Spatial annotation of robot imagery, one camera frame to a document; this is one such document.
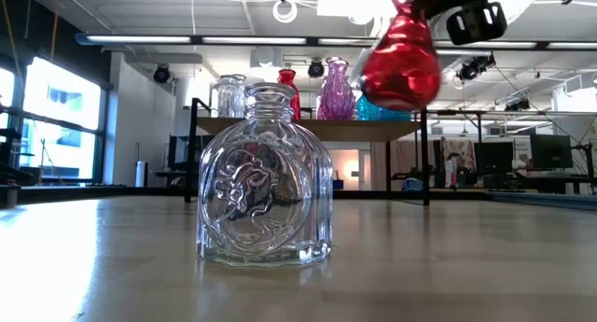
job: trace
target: computer monitor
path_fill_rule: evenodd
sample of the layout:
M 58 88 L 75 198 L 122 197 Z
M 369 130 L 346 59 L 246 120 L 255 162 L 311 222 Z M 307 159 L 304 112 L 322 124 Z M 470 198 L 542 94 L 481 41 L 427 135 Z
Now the computer monitor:
M 531 135 L 533 166 L 539 169 L 572 168 L 568 135 Z
M 498 173 L 508 173 L 512 171 L 514 146 L 511 142 L 476 143 L 475 158 L 479 172 L 492 166 Z

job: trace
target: red glass vase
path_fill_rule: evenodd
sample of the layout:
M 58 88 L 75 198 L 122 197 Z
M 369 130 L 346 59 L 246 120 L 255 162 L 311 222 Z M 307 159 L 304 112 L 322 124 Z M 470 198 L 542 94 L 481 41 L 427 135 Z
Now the red glass vase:
M 297 75 L 297 72 L 295 72 L 294 70 L 290 70 L 290 69 L 282 69 L 278 72 L 278 74 L 280 75 L 280 76 L 278 76 L 278 83 L 285 84 L 285 85 L 291 87 L 295 91 L 295 95 L 290 100 L 290 108 L 292 108 L 292 110 L 295 112 L 295 114 L 292 116 L 292 119 L 300 120 L 299 89 L 297 89 L 297 87 L 295 86 L 295 83 L 293 82 L 293 80 L 295 79 L 295 76 Z
M 365 64 L 361 90 L 378 106 L 423 108 L 439 91 L 439 59 L 416 0 L 392 1 L 398 15 Z

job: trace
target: purple glass vase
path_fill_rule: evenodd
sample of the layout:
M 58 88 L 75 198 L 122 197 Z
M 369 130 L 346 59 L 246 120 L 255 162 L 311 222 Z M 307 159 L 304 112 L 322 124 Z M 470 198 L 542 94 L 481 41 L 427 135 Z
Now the purple glass vase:
M 319 91 L 321 97 L 318 119 L 351 120 L 356 104 L 351 86 L 346 81 L 348 62 L 340 57 L 330 57 L 327 62 L 327 77 Z

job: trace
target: wooden table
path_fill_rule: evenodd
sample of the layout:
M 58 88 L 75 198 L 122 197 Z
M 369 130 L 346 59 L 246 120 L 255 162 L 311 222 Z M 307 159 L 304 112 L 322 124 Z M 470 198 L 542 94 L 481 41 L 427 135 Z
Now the wooden table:
M 0 321 L 595 321 L 597 216 L 506 203 L 335 201 L 332 256 L 197 261 L 196 204 L 0 211 Z

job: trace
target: wooden shelf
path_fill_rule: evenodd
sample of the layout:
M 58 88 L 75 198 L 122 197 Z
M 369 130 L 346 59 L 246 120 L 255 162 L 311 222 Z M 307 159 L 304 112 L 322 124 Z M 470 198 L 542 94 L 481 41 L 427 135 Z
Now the wooden shelf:
M 235 118 L 197 118 L 197 127 L 216 135 L 242 121 Z M 414 121 L 312 120 L 293 121 L 313 132 L 321 141 L 389 142 L 418 131 Z

